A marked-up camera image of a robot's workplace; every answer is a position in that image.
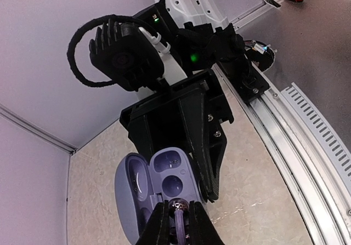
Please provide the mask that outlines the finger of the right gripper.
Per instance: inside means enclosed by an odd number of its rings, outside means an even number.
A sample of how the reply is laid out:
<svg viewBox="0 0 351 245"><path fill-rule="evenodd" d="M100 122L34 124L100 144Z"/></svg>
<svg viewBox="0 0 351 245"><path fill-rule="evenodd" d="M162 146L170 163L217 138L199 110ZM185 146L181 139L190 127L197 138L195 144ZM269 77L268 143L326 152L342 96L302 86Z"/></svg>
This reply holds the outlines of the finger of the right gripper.
<svg viewBox="0 0 351 245"><path fill-rule="evenodd" d="M142 156L152 157L158 150L159 132L153 116L133 113L127 130L129 138Z"/></svg>
<svg viewBox="0 0 351 245"><path fill-rule="evenodd" d="M228 120L228 101L197 87L178 102L184 131L193 157L200 192L206 201L219 198L219 171L227 139L221 123Z"/></svg>

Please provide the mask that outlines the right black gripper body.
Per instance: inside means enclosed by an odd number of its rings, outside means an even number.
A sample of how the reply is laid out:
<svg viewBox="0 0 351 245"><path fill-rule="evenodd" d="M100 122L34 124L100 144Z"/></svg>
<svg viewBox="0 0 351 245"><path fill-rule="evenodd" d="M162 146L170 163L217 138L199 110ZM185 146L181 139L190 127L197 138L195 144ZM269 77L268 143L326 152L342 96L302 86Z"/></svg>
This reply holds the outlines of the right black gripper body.
<svg viewBox="0 0 351 245"><path fill-rule="evenodd" d="M220 91L223 92L214 71L211 69L204 70L170 86L163 93L151 95L122 110L120 123L127 130L133 113L151 115L155 119L159 132L159 148L157 151L167 147L178 147L189 153L190 147L186 139L178 102L182 95L197 87L214 94L219 94ZM234 121L229 103L227 121L230 123Z"/></svg>

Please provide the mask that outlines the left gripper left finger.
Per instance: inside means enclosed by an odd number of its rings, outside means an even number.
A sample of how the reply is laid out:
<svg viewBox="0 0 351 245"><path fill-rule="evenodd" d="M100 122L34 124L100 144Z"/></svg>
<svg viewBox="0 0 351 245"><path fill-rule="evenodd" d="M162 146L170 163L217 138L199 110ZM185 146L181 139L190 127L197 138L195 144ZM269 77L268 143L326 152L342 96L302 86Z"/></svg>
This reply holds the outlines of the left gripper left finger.
<svg viewBox="0 0 351 245"><path fill-rule="evenodd" d="M165 200L155 206L136 245L168 245L169 233L169 201Z"/></svg>

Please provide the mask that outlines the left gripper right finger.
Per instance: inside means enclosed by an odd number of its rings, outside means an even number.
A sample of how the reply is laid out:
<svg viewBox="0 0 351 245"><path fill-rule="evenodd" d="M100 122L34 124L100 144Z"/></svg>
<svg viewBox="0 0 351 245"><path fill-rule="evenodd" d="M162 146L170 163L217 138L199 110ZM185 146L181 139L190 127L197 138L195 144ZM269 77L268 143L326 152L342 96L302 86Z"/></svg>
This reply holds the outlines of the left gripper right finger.
<svg viewBox="0 0 351 245"><path fill-rule="evenodd" d="M189 204L189 238L195 245L224 245L201 202Z"/></svg>

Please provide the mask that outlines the purple earbud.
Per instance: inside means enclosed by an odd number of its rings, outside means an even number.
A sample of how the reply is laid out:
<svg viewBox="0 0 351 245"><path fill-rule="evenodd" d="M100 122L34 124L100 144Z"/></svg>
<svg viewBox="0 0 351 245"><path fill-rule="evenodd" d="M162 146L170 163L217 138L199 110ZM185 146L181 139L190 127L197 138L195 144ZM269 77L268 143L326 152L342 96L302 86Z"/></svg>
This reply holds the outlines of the purple earbud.
<svg viewBox="0 0 351 245"><path fill-rule="evenodd" d="M182 198L174 198L169 202L169 212L174 218L177 242L181 245L187 244L184 215L188 213L188 210L189 204Z"/></svg>

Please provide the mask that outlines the blue-grey earbud charging case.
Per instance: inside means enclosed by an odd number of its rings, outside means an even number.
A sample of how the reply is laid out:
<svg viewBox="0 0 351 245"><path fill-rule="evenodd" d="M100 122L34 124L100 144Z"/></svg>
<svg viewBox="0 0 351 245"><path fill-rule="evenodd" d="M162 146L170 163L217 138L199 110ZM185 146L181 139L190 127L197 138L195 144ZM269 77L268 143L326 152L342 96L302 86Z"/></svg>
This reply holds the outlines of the blue-grey earbud charging case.
<svg viewBox="0 0 351 245"><path fill-rule="evenodd" d="M182 198L203 202L189 155L177 147L156 152L150 161L129 153L115 174L118 217L130 244L136 244L159 202Z"/></svg>

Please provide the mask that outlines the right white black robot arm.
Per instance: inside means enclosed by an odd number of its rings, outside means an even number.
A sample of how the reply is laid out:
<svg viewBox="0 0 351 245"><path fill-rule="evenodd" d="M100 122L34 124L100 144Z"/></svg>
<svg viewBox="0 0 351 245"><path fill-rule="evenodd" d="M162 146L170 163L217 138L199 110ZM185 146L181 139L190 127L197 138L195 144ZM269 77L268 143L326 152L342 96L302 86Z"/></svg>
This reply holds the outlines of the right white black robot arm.
<svg viewBox="0 0 351 245"><path fill-rule="evenodd" d="M112 64L139 101L120 122L150 162L168 147L185 152L202 198L219 196L219 171L227 139L222 123L234 117L214 64L244 58L241 37L214 0L156 0L114 23L118 41Z"/></svg>

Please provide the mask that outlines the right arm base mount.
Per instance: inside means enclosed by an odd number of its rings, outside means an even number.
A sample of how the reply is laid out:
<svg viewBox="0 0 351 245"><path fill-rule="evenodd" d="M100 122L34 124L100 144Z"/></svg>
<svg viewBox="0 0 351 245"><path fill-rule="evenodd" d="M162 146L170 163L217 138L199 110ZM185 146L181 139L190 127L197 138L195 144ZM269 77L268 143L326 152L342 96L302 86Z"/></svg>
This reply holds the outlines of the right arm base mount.
<svg viewBox="0 0 351 245"><path fill-rule="evenodd" d="M266 92L270 85L263 72L276 59L276 50L258 40L244 41L244 54L231 61L219 62L219 67L245 104L250 104Z"/></svg>

